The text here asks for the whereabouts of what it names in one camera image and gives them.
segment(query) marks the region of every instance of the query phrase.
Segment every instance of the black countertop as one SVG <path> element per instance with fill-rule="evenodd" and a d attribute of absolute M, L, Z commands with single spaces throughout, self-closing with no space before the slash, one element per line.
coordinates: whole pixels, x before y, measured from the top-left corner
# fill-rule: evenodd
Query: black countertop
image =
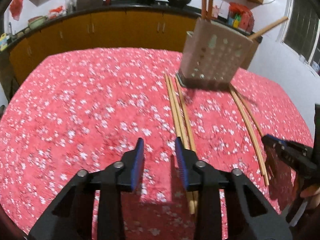
<path fill-rule="evenodd" d="M 16 46 L 21 40 L 31 36 L 33 33 L 36 33 L 43 28 L 46 28 L 50 25 L 54 25 L 58 22 L 61 22 L 63 20 L 66 20 L 66 19 L 69 19 L 69 18 L 72 18 L 75 16 L 89 14 L 89 13 L 95 13 L 95 12 L 102 12 L 102 11 L 112 11 L 112 10 L 115 10 L 115 11 L 125 10 L 125 11 L 127 11 L 127 10 L 137 10 L 137 9 L 150 10 L 150 11 L 162 11 L 165 13 L 172 13 L 172 14 L 182 15 L 182 16 L 186 16 L 186 17 L 190 17 L 190 18 L 198 18 L 201 16 L 201 9 L 195 8 L 192 6 L 185 6 L 183 9 L 180 9 L 180 8 L 171 7 L 168 5 L 167 2 L 164 2 L 164 1 L 156 1 L 156 3 L 153 5 L 144 5 L 144 4 L 138 4 L 137 0 L 112 0 L 112 4 L 108 5 L 108 6 L 103 5 L 103 6 L 97 7 L 97 8 L 89 8 L 86 10 L 75 11 L 73 13 L 66 14 L 66 15 L 59 16 L 57 18 L 48 20 L 45 23 L 43 23 L 41 26 L 39 26 L 33 30 L 30 30 L 28 33 L 24 34 L 20 38 L 11 42 L 7 46 L 5 51 L 9 51 L 14 46 Z M 226 19 L 224 19 L 222 17 L 218 17 L 218 19 L 215 21 L 236 30 L 245 36 L 249 36 L 248 33 L 245 33 L 239 29 L 236 29 L 236 28 L 231 27 L 230 25 L 227 25 Z M 260 36 L 257 39 L 257 41 L 258 41 L 258 43 L 261 43 L 262 37 Z"/>

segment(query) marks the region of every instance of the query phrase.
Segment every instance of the brown plastic container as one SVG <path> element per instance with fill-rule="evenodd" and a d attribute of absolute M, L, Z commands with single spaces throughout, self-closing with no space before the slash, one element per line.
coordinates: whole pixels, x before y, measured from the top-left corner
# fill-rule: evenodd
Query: brown plastic container
<path fill-rule="evenodd" d="M 178 76 L 183 86 L 227 90 L 253 42 L 241 33 L 198 19 L 194 32 L 187 32 Z"/>

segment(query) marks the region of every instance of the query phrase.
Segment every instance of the hand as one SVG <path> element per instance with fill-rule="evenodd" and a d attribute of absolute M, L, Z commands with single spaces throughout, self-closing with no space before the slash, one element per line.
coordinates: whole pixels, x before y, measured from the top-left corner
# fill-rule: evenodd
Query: hand
<path fill-rule="evenodd" d="M 299 179 L 298 179 L 298 176 L 296 175 L 296 178 L 293 183 L 294 197 L 296 196 L 298 189 L 299 189 Z M 306 207 L 306 210 L 315 209 L 320 204 L 320 184 L 314 184 L 314 185 L 311 185 L 310 187 L 307 187 L 305 190 L 303 190 L 300 193 L 300 197 L 301 198 L 311 197 Z"/>

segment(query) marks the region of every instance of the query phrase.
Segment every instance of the silver bolt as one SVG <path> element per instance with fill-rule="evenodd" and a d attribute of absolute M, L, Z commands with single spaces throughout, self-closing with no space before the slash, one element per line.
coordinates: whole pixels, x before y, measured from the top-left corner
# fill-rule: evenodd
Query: silver bolt
<path fill-rule="evenodd" d="M 196 166 L 199 168 L 203 168 L 206 165 L 206 163 L 204 161 L 197 161 L 196 162 Z"/>
<path fill-rule="evenodd" d="M 88 174 L 88 172 L 86 171 L 86 170 L 79 170 L 78 172 L 77 172 L 77 175 L 79 176 L 79 177 L 84 177 L 85 175 L 87 175 Z"/>
<path fill-rule="evenodd" d="M 236 175 L 236 176 L 239 176 L 239 175 L 242 174 L 242 171 L 241 171 L 240 169 L 233 169 L 233 170 L 232 170 L 232 173 L 233 173 L 234 175 Z"/>
<path fill-rule="evenodd" d="M 117 168 L 117 169 L 122 168 L 123 165 L 124 165 L 123 162 L 115 162 L 115 163 L 113 164 L 113 166 L 114 166 L 115 168 Z"/>

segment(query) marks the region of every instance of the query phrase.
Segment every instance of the pink tablecloth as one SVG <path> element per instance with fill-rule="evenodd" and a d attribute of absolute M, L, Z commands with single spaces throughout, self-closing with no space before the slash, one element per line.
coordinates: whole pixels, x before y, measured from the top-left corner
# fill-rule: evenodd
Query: pink tablecloth
<path fill-rule="evenodd" d="M 0 122 L 0 203 L 20 228 L 28 232 L 79 169 L 104 169 L 143 137 L 142 189 L 123 198 L 127 238 L 192 239 L 192 217 L 172 167 L 175 132 L 163 77 L 177 71 L 180 59 L 168 51 L 93 49 L 49 57 L 33 71 Z M 264 133 L 312 145 L 279 85 L 242 69 L 232 83 Z M 198 157 L 217 169 L 240 168 L 278 212 L 283 209 L 291 201 L 294 174 L 278 162 L 278 178 L 264 187 L 229 93 L 184 92 Z M 223 195 L 221 203 L 225 212 Z"/>

